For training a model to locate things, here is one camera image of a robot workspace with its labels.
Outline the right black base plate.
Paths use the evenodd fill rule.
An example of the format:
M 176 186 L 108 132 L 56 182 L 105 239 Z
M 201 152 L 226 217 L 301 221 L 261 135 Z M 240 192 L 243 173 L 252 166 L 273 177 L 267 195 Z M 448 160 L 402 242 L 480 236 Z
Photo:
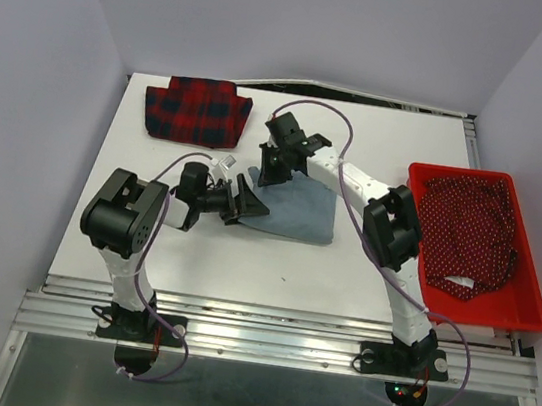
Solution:
M 394 378 L 448 381 L 448 364 L 444 350 L 435 350 L 425 360 L 415 363 L 409 353 L 394 344 L 362 341 L 351 366 L 363 375 L 385 375 Z

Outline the red navy plaid skirt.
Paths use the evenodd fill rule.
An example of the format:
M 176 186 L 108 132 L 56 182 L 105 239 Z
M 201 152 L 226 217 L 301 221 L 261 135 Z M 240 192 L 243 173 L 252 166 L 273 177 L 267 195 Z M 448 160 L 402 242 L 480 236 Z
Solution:
M 145 90 L 148 134 L 164 141 L 232 149 L 244 132 L 253 100 L 226 80 L 171 77 L 168 86 Z

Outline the white label in bin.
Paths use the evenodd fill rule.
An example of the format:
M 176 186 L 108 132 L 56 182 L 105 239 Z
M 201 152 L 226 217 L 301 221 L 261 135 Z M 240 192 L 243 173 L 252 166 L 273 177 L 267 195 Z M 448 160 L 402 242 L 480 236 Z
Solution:
M 475 286 L 475 282 L 471 278 L 467 278 L 464 276 L 447 276 L 445 277 L 445 280 L 455 283 L 456 285 L 463 286 L 465 288 L 473 289 Z

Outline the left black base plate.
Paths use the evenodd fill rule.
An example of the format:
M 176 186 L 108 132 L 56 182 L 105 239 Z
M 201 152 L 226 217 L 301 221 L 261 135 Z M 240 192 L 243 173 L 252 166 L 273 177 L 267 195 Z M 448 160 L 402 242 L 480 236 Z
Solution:
M 148 311 L 125 310 L 117 304 L 93 305 L 97 318 L 95 335 L 107 340 L 121 340 L 181 349 L 179 338 Z

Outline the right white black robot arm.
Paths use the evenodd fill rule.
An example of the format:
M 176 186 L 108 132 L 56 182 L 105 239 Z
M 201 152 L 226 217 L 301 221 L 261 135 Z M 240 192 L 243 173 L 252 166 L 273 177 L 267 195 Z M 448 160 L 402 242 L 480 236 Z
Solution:
M 393 322 L 391 362 L 401 373 L 424 369 L 438 343 L 421 292 L 421 223 L 410 189 L 370 177 L 321 134 L 308 137 L 292 113 L 272 115 L 266 127 L 270 135 L 261 145 L 259 184 L 279 185 L 298 171 L 338 194 L 363 250 L 386 283 Z

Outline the aluminium front rail frame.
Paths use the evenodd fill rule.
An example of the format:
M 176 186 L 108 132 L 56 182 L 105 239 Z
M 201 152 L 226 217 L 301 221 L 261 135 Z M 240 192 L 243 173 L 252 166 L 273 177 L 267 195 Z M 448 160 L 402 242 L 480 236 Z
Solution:
M 108 302 L 104 281 L 50 274 L 19 304 L 0 353 L 0 403 L 27 336 L 50 334 L 95 342 L 93 303 Z M 334 374 L 353 374 L 359 343 L 386 342 L 388 324 L 211 298 L 163 292 L 161 309 L 188 318 L 192 357 L 263 363 Z M 468 348 L 450 326 L 438 328 L 447 353 L 447 387 L 511 396 L 518 406 L 536 406 L 538 378 L 534 359 L 520 354 L 516 336 L 468 328 Z

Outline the dark red dotted skirt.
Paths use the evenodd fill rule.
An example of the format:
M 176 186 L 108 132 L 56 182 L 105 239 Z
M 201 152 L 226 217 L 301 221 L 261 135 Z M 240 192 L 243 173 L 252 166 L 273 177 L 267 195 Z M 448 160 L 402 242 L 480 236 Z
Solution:
M 466 175 L 428 180 L 418 214 L 428 285 L 468 301 L 511 279 L 517 221 L 504 179 Z M 474 288 L 445 280 L 454 275 L 472 279 Z

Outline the aluminium right side rail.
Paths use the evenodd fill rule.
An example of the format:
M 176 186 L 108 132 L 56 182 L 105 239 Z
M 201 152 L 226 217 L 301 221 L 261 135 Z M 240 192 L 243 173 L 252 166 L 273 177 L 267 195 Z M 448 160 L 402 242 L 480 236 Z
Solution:
M 463 129 L 468 154 L 468 161 L 471 169 L 481 169 L 480 155 L 478 151 L 478 140 L 475 125 L 475 115 L 468 115 L 464 119 Z

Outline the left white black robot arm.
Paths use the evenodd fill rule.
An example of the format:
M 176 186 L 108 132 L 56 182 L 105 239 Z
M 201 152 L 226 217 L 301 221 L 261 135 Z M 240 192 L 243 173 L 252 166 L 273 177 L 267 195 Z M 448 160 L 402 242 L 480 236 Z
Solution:
M 231 226 L 243 218 L 267 216 L 270 210 L 243 174 L 235 181 L 214 178 L 199 161 L 185 163 L 172 188 L 158 179 L 140 181 L 125 169 L 109 176 L 80 222 L 80 231 L 103 258 L 113 288 L 112 302 L 92 309 L 98 336 L 135 342 L 176 338 L 154 316 L 157 296 L 145 272 L 145 255 L 164 223 L 187 232 L 205 213 L 216 213 Z

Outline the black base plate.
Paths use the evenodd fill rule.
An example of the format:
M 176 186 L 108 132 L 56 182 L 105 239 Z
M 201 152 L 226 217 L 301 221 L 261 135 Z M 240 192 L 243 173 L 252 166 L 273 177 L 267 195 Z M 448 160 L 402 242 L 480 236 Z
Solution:
M 415 363 L 409 353 L 394 344 L 362 341 L 351 366 L 363 375 L 385 375 L 394 378 L 448 381 L 448 364 L 444 350 L 435 350 L 425 360 Z
M 179 338 L 148 311 L 125 310 L 117 304 L 93 305 L 97 318 L 95 335 L 107 340 L 121 340 L 181 349 Z

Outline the light blue denim skirt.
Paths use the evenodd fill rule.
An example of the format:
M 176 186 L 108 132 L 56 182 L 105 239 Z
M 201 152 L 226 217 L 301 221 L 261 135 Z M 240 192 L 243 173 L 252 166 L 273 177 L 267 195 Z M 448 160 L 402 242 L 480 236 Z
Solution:
M 252 191 L 270 213 L 243 217 L 240 222 L 252 229 L 315 245 L 329 245 L 334 240 L 337 194 L 319 181 L 295 171 L 282 184 L 258 186 L 260 169 L 247 169 Z

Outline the red plastic bin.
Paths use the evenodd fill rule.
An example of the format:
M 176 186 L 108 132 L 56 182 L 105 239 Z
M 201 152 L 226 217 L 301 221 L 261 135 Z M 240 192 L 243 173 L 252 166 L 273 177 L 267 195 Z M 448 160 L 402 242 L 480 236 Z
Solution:
M 408 171 L 408 184 L 417 211 L 425 193 L 426 182 L 433 178 L 470 175 L 492 180 L 504 179 L 508 185 L 517 221 L 516 236 L 513 239 L 517 260 L 511 279 L 501 289 L 480 294 L 468 301 L 459 300 L 428 285 L 421 242 L 418 270 L 422 297 L 427 307 L 460 324 L 517 332 L 542 332 L 542 296 L 512 177 L 507 173 L 421 163 L 412 163 Z

